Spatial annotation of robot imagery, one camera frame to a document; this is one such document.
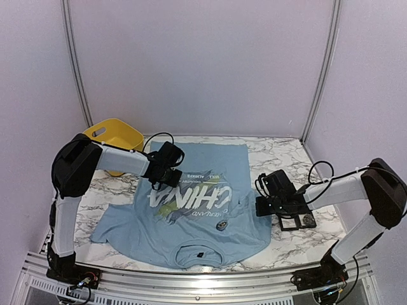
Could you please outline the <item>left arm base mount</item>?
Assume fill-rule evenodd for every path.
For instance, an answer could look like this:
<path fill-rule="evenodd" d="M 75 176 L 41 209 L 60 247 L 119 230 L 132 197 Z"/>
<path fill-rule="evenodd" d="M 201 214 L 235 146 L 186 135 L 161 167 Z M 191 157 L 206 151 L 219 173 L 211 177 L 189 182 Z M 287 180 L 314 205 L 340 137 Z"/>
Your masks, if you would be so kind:
<path fill-rule="evenodd" d="M 80 287 L 80 283 L 83 286 L 87 286 L 91 289 L 97 289 L 100 282 L 101 270 L 95 268 L 89 268 L 86 266 L 74 265 L 72 269 L 65 270 L 64 272 L 56 272 L 52 269 L 48 269 L 46 277 L 60 281 L 62 283 L 70 284 L 72 287 Z"/>

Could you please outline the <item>portrait brooch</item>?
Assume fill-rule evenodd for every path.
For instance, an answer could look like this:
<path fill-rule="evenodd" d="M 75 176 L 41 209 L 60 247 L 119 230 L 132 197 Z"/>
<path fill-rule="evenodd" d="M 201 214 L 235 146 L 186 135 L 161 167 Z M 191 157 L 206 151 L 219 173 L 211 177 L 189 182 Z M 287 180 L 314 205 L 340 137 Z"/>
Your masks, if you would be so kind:
<path fill-rule="evenodd" d="M 218 231 L 223 231 L 223 230 L 226 229 L 227 225 L 228 225 L 228 221 L 227 221 L 227 220 L 223 220 L 223 221 L 218 222 L 218 223 L 216 224 L 216 229 L 217 229 Z"/>

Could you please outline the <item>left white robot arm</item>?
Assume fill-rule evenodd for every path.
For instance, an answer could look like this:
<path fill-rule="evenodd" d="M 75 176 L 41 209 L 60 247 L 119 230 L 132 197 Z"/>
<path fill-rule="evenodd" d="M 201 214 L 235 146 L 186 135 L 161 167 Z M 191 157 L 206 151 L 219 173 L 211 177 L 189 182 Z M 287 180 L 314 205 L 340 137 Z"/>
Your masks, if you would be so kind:
<path fill-rule="evenodd" d="M 80 278 L 74 251 L 74 228 L 79 203 L 88 191 L 95 171 L 131 173 L 147 179 L 153 188 L 162 185 L 176 187 L 182 174 L 177 167 L 184 157 L 185 153 L 172 142 L 165 142 L 157 151 L 144 152 L 77 134 L 58 152 L 52 163 L 55 197 L 49 217 L 52 237 L 47 258 L 50 269 L 67 283 Z"/>

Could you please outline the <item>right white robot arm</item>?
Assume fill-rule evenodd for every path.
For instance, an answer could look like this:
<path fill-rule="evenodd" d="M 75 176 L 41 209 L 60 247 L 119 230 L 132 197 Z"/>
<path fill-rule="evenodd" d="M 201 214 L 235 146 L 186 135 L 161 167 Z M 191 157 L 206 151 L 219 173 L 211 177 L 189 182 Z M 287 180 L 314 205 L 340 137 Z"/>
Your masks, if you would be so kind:
<path fill-rule="evenodd" d="M 315 279 L 322 285 L 331 283 L 350 259 L 406 217 L 406 183 L 382 158 L 341 175 L 331 172 L 318 182 L 309 179 L 301 187 L 295 187 L 284 170 L 262 173 L 254 185 L 259 193 L 258 217 L 276 215 L 300 222 L 302 215 L 322 208 L 366 204 L 364 215 L 331 246 L 315 270 Z"/>

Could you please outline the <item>light blue printed t-shirt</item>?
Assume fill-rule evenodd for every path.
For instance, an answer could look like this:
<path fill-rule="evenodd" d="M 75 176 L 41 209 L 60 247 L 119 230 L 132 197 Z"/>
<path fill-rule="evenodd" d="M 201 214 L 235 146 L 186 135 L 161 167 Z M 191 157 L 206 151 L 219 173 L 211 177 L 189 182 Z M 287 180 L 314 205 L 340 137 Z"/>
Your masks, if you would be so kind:
<path fill-rule="evenodd" d="M 269 246 L 272 223 L 257 217 L 246 145 L 182 143 L 176 187 L 146 179 L 127 205 L 109 205 L 90 239 L 141 262 L 186 269 L 220 268 Z M 225 230 L 216 224 L 228 221 Z"/>

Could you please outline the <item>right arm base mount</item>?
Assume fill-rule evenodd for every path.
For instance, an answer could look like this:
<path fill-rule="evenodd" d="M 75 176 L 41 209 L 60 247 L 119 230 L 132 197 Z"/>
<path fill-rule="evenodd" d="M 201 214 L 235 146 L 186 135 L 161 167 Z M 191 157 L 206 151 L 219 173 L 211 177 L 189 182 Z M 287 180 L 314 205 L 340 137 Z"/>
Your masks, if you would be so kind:
<path fill-rule="evenodd" d="M 330 286 L 347 280 L 348 273 L 344 269 L 340 268 L 337 272 L 333 272 L 322 266 L 297 270 L 290 279 L 298 291 Z"/>

